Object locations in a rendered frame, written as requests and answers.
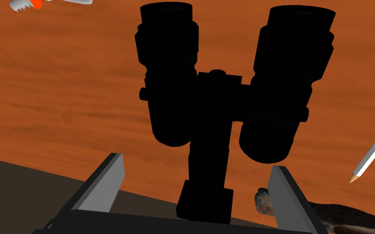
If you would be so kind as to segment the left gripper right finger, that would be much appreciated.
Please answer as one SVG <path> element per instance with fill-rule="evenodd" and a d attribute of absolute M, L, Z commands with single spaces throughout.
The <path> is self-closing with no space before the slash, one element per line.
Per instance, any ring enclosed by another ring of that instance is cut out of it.
<path fill-rule="evenodd" d="M 268 191 L 279 229 L 329 234 L 285 166 L 272 167 Z"/>

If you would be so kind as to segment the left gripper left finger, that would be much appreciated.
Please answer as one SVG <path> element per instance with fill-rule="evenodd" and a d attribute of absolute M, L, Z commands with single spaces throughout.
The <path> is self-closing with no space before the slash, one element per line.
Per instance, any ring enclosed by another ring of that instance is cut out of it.
<path fill-rule="evenodd" d="M 111 153 L 76 192 L 70 209 L 110 212 L 124 178 L 123 155 Z"/>

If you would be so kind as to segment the mottled blue-brown lump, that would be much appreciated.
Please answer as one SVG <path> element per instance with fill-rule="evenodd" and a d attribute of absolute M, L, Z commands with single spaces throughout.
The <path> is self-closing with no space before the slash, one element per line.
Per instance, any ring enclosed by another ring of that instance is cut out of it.
<path fill-rule="evenodd" d="M 255 194 L 254 200 L 255 207 L 260 214 L 275 215 L 267 188 L 259 188 Z"/>

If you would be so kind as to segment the dark brown furry thing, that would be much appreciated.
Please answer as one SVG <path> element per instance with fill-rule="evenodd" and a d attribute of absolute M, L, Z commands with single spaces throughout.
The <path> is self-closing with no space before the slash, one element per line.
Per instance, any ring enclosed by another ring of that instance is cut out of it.
<path fill-rule="evenodd" d="M 339 204 L 310 205 L 331 234 L 375 234 L 375 215 Z"/>

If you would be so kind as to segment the black binoculars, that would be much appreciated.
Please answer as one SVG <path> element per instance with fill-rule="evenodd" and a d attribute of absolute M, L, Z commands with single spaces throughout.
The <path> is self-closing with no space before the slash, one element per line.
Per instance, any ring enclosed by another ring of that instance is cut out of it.
<path fill-rule="evenodd" d="M 146 68 L 140 99 L 148 103 L 153 135 L 166 146 L 190 149 L 176 215 L 229 224 L 233 190 L 225 179 L 233 122 L 242 122 L 239 146 L 253 161 L 285 160 L 308 119 L 312 84 L 322 79 L 334 50 L 336 13 L 306 5 L 271 8 L 249 85 L 220 69 L 197 72 L 199 26 L 191 4 L 150 3 L 140 13 L 135 42 Z"/>

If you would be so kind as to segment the white and orange tool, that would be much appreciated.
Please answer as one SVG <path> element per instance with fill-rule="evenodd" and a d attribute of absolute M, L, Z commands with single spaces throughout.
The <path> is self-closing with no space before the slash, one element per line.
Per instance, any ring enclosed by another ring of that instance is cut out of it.
<path fill-rule="evenodd" d="M 27 8 L 39 9 L 42 6 L 43 0 L 12 0 L 9 2 L 10 7 L 15 11 L 26 10 Z M 78 3 L 78 4 L 91 4 L 93 0 L 62 0 L 66 2 Z"/>

